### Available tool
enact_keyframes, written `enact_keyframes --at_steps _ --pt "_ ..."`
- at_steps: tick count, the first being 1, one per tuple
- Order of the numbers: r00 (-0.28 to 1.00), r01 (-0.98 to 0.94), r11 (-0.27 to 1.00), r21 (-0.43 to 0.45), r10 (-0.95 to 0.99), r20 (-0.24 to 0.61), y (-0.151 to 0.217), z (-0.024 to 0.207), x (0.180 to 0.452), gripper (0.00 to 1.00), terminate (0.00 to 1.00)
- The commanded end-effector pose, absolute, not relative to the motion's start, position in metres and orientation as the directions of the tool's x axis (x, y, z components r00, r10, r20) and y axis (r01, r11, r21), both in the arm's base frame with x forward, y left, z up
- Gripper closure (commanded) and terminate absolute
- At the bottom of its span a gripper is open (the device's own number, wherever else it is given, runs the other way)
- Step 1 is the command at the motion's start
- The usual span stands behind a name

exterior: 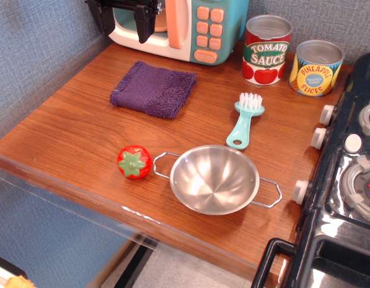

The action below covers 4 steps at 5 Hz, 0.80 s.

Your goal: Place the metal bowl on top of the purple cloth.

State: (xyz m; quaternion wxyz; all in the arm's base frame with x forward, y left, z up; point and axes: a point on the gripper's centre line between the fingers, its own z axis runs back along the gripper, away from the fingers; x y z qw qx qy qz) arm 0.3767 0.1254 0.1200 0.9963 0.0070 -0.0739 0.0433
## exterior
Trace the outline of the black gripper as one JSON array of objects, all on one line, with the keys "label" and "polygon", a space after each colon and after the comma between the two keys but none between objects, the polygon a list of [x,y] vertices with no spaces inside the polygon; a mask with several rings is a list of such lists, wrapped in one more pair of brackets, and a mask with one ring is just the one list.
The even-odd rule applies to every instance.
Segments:
[{"label": "black gripper", "polygon": [[89,4],[89,10],[99,31],[103,35],[110,35],[115,29],[113,8],[134,10],[139,43],[147,42],[155,32],[155,19],[160,13],[161,3],[158,1],[85,1]]}]

